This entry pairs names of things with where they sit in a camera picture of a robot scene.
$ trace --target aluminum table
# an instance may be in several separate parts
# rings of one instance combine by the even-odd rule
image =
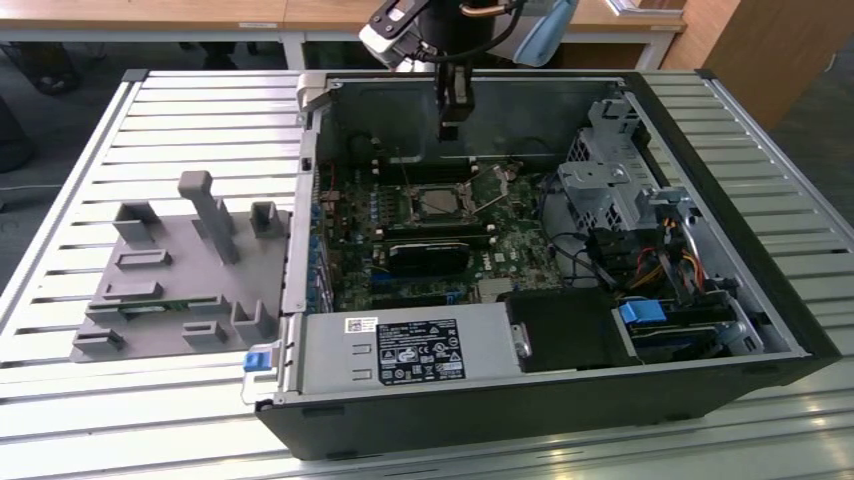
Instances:
[[[704,419],[349,461],[289,455],[241,400],[242,353],[67,361],[120,201],[190,213],[184,170],[231,211],[289,209],[298,73],[126,77],[0,298],[0,478],[826,478],[854,468],[854,233],[716,80],[646,74],[846,358]],[[674,167],[654,149],[662,170]]]

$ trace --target desk leg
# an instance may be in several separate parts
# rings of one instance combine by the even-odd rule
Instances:
[[[282,46],[285,47],[289,70],[306,70],[303,43],[306,43],[305,32],[282,32]]]
[[[676,33],[673,32],[661,32],[652,35],[650,43],[646,44],[638,59],[638,70],[658,70],[661,68],[674,36]]]

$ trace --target barcode sticker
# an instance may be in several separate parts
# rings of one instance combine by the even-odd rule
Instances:
[[[241,28],[277,28],[279,26],[275,23],[265,22],[241,22],[238,25]]]
[[[377,331],[377,317],[345,318],[345,333],[369,333]]]

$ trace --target warning label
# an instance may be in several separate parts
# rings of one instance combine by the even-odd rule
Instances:
[[[466,378],[455,319],[381,323],[377,345],[383,385]]]

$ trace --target gray 3d-printed holder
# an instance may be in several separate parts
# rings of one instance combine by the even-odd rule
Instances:
[[[184,172],[194,215],[159,217],[124,203],[71,360],[91,362],[246,350],[279,329],[290,214],[273,202],[231,215],[211,175]]]

